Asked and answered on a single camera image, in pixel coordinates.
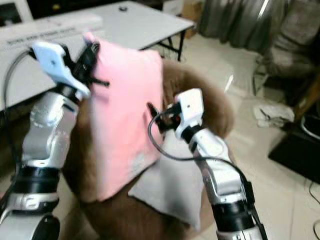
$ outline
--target black cable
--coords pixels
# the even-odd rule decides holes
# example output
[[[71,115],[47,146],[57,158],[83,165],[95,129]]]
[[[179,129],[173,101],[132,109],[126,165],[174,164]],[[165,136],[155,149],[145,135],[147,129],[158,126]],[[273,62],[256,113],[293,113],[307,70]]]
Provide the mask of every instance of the black cable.
[[[261,223],[256,208],[254,206],[252,206],[252,207],[253,207],[253,209],[252,209],[251,215],[254,218],[255,223],[259,228],[259,231],[260,231],[261,236],[262,236],[262,240],[268,240],[267,233],[266,233],[266,230],[265,230],[265,226]]]
[[[7,202],[7,199],[14,188],[15,182],[17,180],[17,175],[18,175],[18,173],[20,171],[20,167],[21,167],[21,159],[19,157],[19,153],[18,153],[18,150],[15,146],[14,140],[12,138],[12,133],[11,133],[11,126],[10,126],[9,115],[8,115],[8,106],[7,106],[7,100],[8,100],[7,91],[8,91],[8,86],[9,86],[10,80],[12,78],[12,75],[13,75],[14,70],[16,69],[17,65],[30,53],[31,53],[30,49],[21,52],[14,59],[14,61],[10,65],[10,67],[7,70],[6,75],[4,77],[3,92],[2,92],[2,100],[4,103],[3,120],[4,120],[4,128],[6,131],[7,141],[10,146],[12,159],[14,160],[14,163],[15,163],[15,172],[14,172],[14,176],[11,180],[10,187],[7,189],[4,196],[0,199],[0,213],[2,212],[3,208],[5,207],[5,203]]]
[[[312,197],[318,204],[320,204],[320,200],[317,199],[316,196],[315,196],[315,195],[312,193],[312,191],[311,191],[311,188],[312,188],[313,185],[314,185],[314,182],[311,182],[311,184],[310,184],[310,186],[309,186],[309,193],[310,193],[311,197]],[[314,233],[316,239],[320,240],[320,236],[317,234],[317,231],[316,231],[316,226],[317,226],[318,224],[320,224],[320,219],[317,220],[317,221],[315,221],[315,222],[313,223],[313,227],[312,227],[312,228],[313,228],[313,233]]]
[[[173,159],[173,160],[176,160],[176,161],[204,161],[204,160],[213,160],[213,161],[217,161],[217,162],[221,162],[221,163],[224,163],[226,165],[229,165],[230,167],[232,167],[241,177],[241,180],[243,182],[248,182],[246,176],[244,175],[244,173],[234,164],[232,164],[231,162],[227,161],[227,160],[224,160],[222,158],[219,158],[219,157],[213,157],[213,156],[196,156],[196,157],[177,157],[177,156],[173,156],[169,153],[167,153],[165,150],[163,150],[161,148],[161,146],[158,145],[158,143],[156,142],[156,140],[154,139],[154,137],[152,136],[152,133],[151,133],[151,128],[152,128],[152,125],[162,116],[164,115],[167,115],[168,112],[164,111],[164,112],[161,112],[159,113],[158,115],[156,115],[152,120],[151,122],[149,123],[148,125],[148,136],[149,136],[149,139],[151,141],[151,143],[153,144],[153,146],[162,154],[164,155],[165,157],[169,158],[169,159]]]

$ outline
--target white box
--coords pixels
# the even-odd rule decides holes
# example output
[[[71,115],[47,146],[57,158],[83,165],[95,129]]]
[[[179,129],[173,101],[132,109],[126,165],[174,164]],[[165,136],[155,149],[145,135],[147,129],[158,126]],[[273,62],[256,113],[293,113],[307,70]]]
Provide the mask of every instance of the white box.
[[[184,0],[168,0],[163,3],[162,11],[164,13],[178,16],[184,8]]]
[[[3,82],[5,74],[19,53],[36,40],[67,45],[73,60],[85,46],[83,33],[91,31],[104,38],[103,20],[93,13],[68,13],[0,28],[0,111],[3,110]],[[21,62],[10,80],[8,105],[18,104],[55,86],[31,57]]]

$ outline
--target gray curtain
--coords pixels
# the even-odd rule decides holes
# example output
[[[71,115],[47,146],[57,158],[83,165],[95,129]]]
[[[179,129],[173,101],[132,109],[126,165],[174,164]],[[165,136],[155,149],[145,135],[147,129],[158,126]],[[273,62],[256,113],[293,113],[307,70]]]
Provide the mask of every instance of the gray curtain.
[[[268,73],[285,79],[312,76],[319,29],[320,1],[295,0],[264,56]]]
[[[206,0],[198,31],[263,54],[289,4],[289,0]]]

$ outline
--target white floor tile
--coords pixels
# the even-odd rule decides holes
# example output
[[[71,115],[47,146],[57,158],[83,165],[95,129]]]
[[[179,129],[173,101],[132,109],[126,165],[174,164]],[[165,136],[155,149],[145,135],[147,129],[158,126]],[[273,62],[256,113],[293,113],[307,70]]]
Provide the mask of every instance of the white floor tile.
[[[317,209],[311,208],[303,199],[296,198],[290,240],[317,240],[313,232],[313,224],[317,220],[320,220],[320,206],[317,205]],[[316,232],[320,236],[320,224]]]
[[[200,236],[196,236],[195,238],[193,238],[191,240],[207,240],[207,239],[204,238],[202,235],[200,235]]]
[[[234,115],[237,116],[238,111],[241,108],[245,93],[241,89],[233,87],[229,88],[229,90],[225,94],[231,103]]]
[[[218,85],[226,85],[232,76],[233,85],[251,91],[249,84],[257,56],[255,53],[231,48],[200,35],[187,40],[185,45],[187,64],[202,70]]]
[[[293,193],[296,180],[302,177],[268,159],[272,144],[284,133],[276,128],[257,127],[252,108],[258,103],[260,100],[242,101],[236,114],[234,130],[227,141],[241,169],[271,186]]]
[[[79,207],[74,208],[62,221],[60,221],[60,234],[58,240],[74,240],[77,234],[88,224],[88,220],[81,209]]]
[[[212,225],[206,231],[204,231],[201,236],[205,240],[218,240],[216,231],[217,231],[216,225]]]
[[[309,193],[311,181],[305,179],[303,182],[296,182],[296,191],[294,199],[296,202],[303,203],[303,205],[313,211],[319,212],[320,217],[320,204],[315,201]],[[320,185],[313,184],[311,187],[312,194],[320,201]]]
[[[264,224],[268,240],[289,240],[293,217],[293,194],[282,191],[248,173],[255,196],[255,206]]]
[[[98,240],[99,236],[96,231],[88,223],[83,229],[77,234],[74,240]]]
[[[60,182],[58,184],[59,204],[53,210],[53,214],[62,221],[74,208],[78,207],[78,201],[75,195],[71,192],[65,178],[60,175]]]

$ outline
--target cardboard box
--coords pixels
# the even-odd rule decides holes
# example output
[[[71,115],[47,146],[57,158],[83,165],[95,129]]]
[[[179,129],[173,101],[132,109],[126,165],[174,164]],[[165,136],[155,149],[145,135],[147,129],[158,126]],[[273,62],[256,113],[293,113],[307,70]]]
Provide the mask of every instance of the cardboard box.
[[[202,14],[202,2],[199,0],[186,0],[182,9],[182,17],[195,22],[195,26],[186,31],[185,37],[191,38],[197,33],[197,24]]]

